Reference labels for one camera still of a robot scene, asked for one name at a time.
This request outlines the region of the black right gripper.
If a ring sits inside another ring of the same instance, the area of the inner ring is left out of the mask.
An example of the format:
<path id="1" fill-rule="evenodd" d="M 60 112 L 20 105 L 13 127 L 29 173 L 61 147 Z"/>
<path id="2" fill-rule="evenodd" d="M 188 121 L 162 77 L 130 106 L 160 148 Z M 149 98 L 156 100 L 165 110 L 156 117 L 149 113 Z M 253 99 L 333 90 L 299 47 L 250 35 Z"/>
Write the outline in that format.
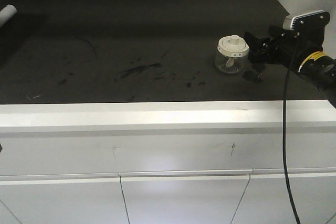
<path id="1" fill-rule="evenodd" d="M 271 25 L 269 37 L 257 38 L 250 32 L 245 32 L 243 39 L 249 46 L 248 61 L 252 64 L 268 63 L 288 66 L 295 58 L 308 56 L 310 53 L 322 50 L 323 28 L 309 27 L 300 31 L 284 30 Z"/>

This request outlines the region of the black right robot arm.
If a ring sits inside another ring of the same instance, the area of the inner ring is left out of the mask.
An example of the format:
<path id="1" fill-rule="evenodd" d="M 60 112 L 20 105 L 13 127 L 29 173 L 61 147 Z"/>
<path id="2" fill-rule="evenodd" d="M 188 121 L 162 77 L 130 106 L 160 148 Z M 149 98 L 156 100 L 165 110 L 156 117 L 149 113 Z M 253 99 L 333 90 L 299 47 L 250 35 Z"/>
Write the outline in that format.
<path id="1" fill-rule="evenodd" d="M 269 37 L 245 32 L 248 61 L 282 65 L 323 93 L 335 106 L 335 59 L 323 52 L 324 29 L 285 30 L 271 25 Z"/>

